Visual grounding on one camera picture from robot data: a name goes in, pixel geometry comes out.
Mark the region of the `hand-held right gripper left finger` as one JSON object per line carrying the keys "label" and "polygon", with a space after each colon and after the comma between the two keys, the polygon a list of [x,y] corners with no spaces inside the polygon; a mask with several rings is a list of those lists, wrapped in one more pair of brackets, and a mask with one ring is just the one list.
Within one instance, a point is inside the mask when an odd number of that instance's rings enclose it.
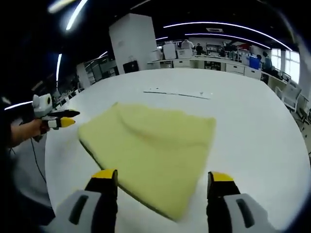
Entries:
{"label": "hand-held right gripper left finger", "polygon": [[101,170],[86,187],[68,196],[57,208],[56,233],[113,233],[118,212],[118,171]]}

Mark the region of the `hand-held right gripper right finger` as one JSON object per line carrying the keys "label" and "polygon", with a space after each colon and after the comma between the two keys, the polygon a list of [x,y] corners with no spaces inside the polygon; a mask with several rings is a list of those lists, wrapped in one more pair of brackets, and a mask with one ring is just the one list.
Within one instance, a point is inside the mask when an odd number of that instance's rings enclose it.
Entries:
{"label": "hand-held right gripper right finger", "polygon": [[207,183],[207,223],[210,233],[268,233],[265,209],[241,193],[232,177],[210,171]]}

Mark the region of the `person's left hand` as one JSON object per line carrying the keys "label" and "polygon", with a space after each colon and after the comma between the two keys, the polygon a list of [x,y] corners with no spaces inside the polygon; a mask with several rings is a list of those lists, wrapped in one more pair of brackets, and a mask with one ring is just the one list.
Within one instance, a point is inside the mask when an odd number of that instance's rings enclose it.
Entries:
{"label": "person's left hand", "polygon": [[24,125],[25,139],[41,136],[49,131],[47,124],[41,119],[34,119]]}

